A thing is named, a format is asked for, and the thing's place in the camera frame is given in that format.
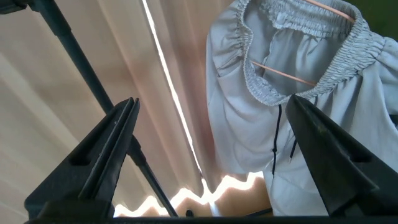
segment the beige curtain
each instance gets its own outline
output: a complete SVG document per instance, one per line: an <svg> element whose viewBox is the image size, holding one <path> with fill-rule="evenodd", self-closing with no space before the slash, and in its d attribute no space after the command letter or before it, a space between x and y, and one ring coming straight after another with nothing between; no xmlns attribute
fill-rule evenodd
<svg viewBox="0 0 398 224"><path fill-rule="evenodd" d="M214 192L217 168L207 117L205 46L210 24L231 0L148 0L177 92L186 137L141 0L57 4L114 104L141 99L134 135L169 198L181 188ZM66 51L29 8L0 16L0 217L27 220L24 199L100 121L104 113ZM150 195L130 158L115 204L137 209Z"/></svg>

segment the drawstring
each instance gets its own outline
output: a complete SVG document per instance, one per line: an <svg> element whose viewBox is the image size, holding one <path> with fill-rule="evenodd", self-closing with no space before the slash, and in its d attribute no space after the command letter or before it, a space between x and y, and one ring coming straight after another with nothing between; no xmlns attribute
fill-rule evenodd
<svg viewBox="0 0 398 224"><path fill-rule="evenodd" d="M275 174L275 165L276 165L276 151L278 151L276 147L276 140L278 138L278 132L279 132L279 123L280 123L280 117L282 116L282 106L279 106L279 115L278 115L278 122L276 123L276 132L275 132L275 138L274 138L274 148L272 149L272 152L274 153L274 163L272 165L272 175Z"/></svg>
<svg viewBox="0 0 398 224"><path fill-rule="evenodd" d="M296 144L297 144L297 140L294 140L293 148L292 148L292 151L290 152L289 163L292 162L293 153L294 153L294 150L296 149Z"/></svg>

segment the garment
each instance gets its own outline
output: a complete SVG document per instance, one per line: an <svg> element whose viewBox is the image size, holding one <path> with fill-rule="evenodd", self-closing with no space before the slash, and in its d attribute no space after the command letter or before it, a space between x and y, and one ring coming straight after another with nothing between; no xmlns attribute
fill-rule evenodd
<svg viewBox="0 0 398 224"><path fill-rule="evenodd" d="M262 170L274 215L327 215L299 145L289 163L295 136L284 111L291 94L310 100L398 170L398 130L390 119L398 114L398 44L371 32L351 4L319 2L355 23L302 0L241 0L221 13L207 38L208 114L218 164L238 174Z"/></svg>

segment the clothes hanger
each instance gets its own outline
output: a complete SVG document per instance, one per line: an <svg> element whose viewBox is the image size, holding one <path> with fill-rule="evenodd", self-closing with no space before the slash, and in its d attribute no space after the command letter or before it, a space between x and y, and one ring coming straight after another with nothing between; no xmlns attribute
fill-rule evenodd
<svg viewBox="0 0 398 224"><path fill-rule="evenodd" d="M319 3L319 2L316 2L316 1L314 1L314 0L303 0L303 1L306 1L306 2L308 2L308 3L310 3L310 4L313 4L313 5L315 5L315 6L318 6L318 7L321 7L321 8L323 8L323 9L326 9L326 10L328 10L328 11L330 11L330 12L333 12L333 13L335 13L335 14L341 16L341 17L346 18L347 20L349 20L349 21L352 22L352 23L355 22L355 20L354 20L352 17L350 17L349 15L347 15L347 14L345 14L345 13L343 13L343 12L337 10L337 9L333 9L333 8L330 7L330 6L324 5L324 4ZM264 68L264 69L268 69L268 70L270 70L270 71L272 71L272 72L278 73L279 75L283 75L283 76L285 76L285 77L287 77L287 78L291 78L291 79L293 79L293 80L296 80L296 81L298 81L298 82L302 82L302 83L305 83L305 84L308 84L308 85L311 85L311 86L315 86L315 85L316 85L316 84L313 83L313 82L305 81L305 80L302 80L301 78L297 78L297 77L288 75L288 74L286 74L286 73L283 73L283 72L280 72L280 71L278 71L278 70L272 69L272 68L267 67L267 66L265 66L265 65L261 65L260 63L253 62L253 61L251 61L251 63L253 63L254 65L257 65L258 67L261 67L261 68Z"/></svg>

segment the black pole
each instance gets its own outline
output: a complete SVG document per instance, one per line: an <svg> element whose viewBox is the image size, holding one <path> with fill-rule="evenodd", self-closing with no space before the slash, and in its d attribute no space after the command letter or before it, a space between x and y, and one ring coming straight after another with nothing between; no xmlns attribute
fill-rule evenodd
<svg viewBox="0 0 398 224"><path fill-rule="evenodd" d="M54 0L34 0L32 4L29 4L29 6L32 10L37 11L42 15L52 32L59 38L104 112L108 113L111 111L113 108L112 101L108 94L106 94L104 87L93 70L93 67L91 67L86 55L84 55L79 43L72 34L72 30L61 10L58 8L57 3L55 3Z"/></svg>
<svg viewBox="0 0 398 224"><path fill-rule="evenodd" d="M33 0L33 3L29 3L29 6L33 11L37 11L43 16L52 32L59 38L63 47L68 52L68 55L76 65L104 112L110 112L113 109L112 101L108 94L106 94L106 91L96 76L93 67L91 67L84 52L80 48L79 43L76 41L75 36L72 34L72 30L61 10L58 8L57 3L55 3L54 0ZM156 196L162 202L169 215L171 217L177 217L177 212L175 212L170 200L164 194L162 187L159 185L155 175L149 167L149 164L146 162L145 155L141 151L141 146L134 136L132 136L131 142L132 144L128 150L129 155L140 168L149 185L153 188Z"/></svg>

